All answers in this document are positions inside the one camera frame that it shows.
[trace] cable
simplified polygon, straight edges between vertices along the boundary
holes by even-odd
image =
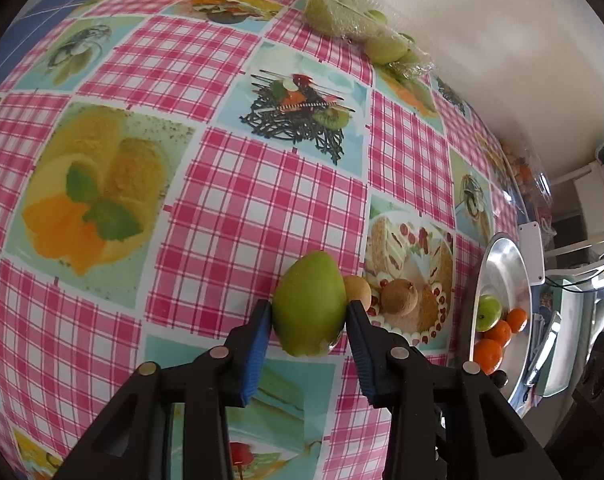
[[[600,270],[597,274],[594,274],[593,276],[591,276],[590,278],[588,278],[587,280],[581,280],[580,282],[569,283],[568,285],[560,285],[559,283],[554,282],[550,278],[546,278],[546,281],[549,283],[550,286],[553,286],[555,288],[562,288],[563,290],[568,290],[569,292],[575,292],[577,294],[586,294],[588,292],[599,292],[600,290],[604,290],[604,287],[603,288],[594,288],[593,290],[579,290],[579,289],[578,290],[571,290],[569,287],[570,286],[581,285],[582,283],[588,283],[593,278],[596,278],[597,276],[599,276],[603,272],[604,272],[604,268],[602,270]]]
[[[554,288],[562,288],[563,290],[566,290],[568,292],[574,292],[575,294],[590,294],[591,292],[600,292],[604,290],[604,286],[602,288],[594,288],[593,290],[572,290],[571,288],[568,288],[569,285],[560,285],[559,283],[552,282],[548,278],[546,278],[546,282],[549,286],[552,286]]]

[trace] metal bolt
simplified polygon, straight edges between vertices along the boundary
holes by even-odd
[[[411,354],[403,346],[394,346],[391,348],[391,355],[395,359],[406,359]]]
[[[214,346],[208,353],[213,359],[224,359],[228,355],[228,348],[226,346]]]
[[[473,361],[467,361],[466,363],[464,363],[462,365],[462,369],[467,373],[467,374],[471,374],[471,375],[477,375],[478,373],[480,373],[480,365],[473,362]]]
[[[138,367],[138,373],[140,375],[153,375],[156,371],[157,371],[157,365],[150,361],[147,361],[146,363],[142,363]]]

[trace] green pear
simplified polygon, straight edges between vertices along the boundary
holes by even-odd
[[[371,19],[349,7],[350,3],[351,0],[308,0],[304,8],[306,23],[333,38],[350,37],[368,23],[373,25],[371,33],[376,33],[377,26]]]
[[[409,36],[408,34],[406,34],[406,32],[400,32],[401,36],[404,36],[404,38],[406,38],[407,40],[409,40],[411,43],[415,43],[415,40],[413,40],[412,36]]]
[[[406,51],[400,59],[389,63],[390,69],[395,72],[398,78],[412,77],[415,73],[415,66],[421,61],[418,54],[411,49]]]
[[[365,12],[365,15],[373,18],[376,22],[382,23],[382,25],[386,25],[388,23],[388,18],[386,18],[386,14],[384,14],[381,10],[370,9]]]
[[[339,36],[338,24],[333,19],[327,0],[308,0],[304,7],[306,23],[320,34]]]
[[[324,251],[296,261],[279,280],[272,303],[275,333],[294,357],[327,354],[344,327],[344,281]]]
[[[364,52],[373,63],[386,64],[400,59],[408,51],[406,39],[399,34],[373,36],[364,44]]]

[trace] tangerine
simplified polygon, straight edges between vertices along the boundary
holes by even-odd
[[[510,329],[510,325],[503,319],[500,319],[492,329],[484,332],[484,337],[493,339],[493,341],[499,343],[499,346],[506,348],[508,343],[510,343],[512,334],[513,332]]]
[[[499,368],[502,360],[501,346],[493,339],[480,339],[475,343],[472,360],[480,365],[482,372],[491,375]]]
[[[528,314],[523,308],[514,308],[506,315],[506,322],[513,333],[521,332],[528,322]]]

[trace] printed mint leaf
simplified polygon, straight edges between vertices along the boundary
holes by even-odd
[[[85,222],[94,222],[99,237],[105,241],[124,241],[142,232],[140,223],[131,211],[103,196],[93,202],[82,219]]]
[[[66,173],[66,195],[73,202],[92,204],[100,194],[93,177],[80,164],[75,162]]]
[[[284,85],[282,85],[281,81],[271,81],[271,84],[269,84],[269,88],[271,88],[273,98],[278,103],[282,102],[288,97],[288,90],[284,88]]]
[[[381,212],[379,209],[377,209],[376,207],[373,207],[373,206],[371,205],[370,211],[369,211],[369,213],[368,213],[368,218],[369,218],[369,219],[373,219],[373,218],[375,218],[376,216],[381,215],[381,214],[382,214],[382,212]]]

